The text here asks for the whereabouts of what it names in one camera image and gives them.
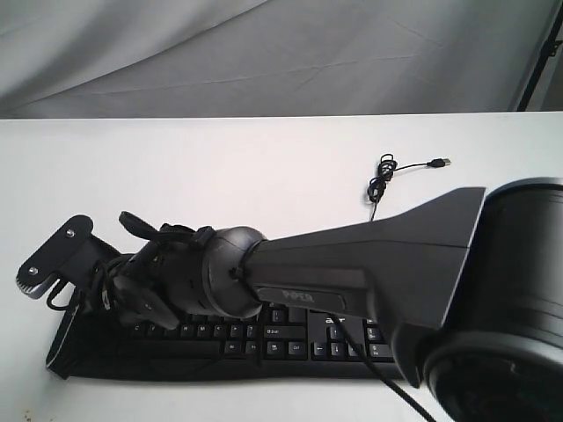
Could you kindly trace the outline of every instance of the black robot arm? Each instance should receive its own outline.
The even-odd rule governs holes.
[[[165,328],[182,312],[250,317],[263,302],[372,318],[403,376],[415,387],[427,380],[453,419],[484,420],[479,412],[496,404],[481,404],[500,393],[513,401],[502,408],[535,400],[563,415],[554,393],[563,379],[558,180],[487,198],[484,188],[458,189],[390,219],[271,241],[245,227],[120,220],[149,241],[135,255],[120,255],[76,216],[20,268],[22,291],[39,298],[55,284],[52,302],[71,282],[84,312]]]

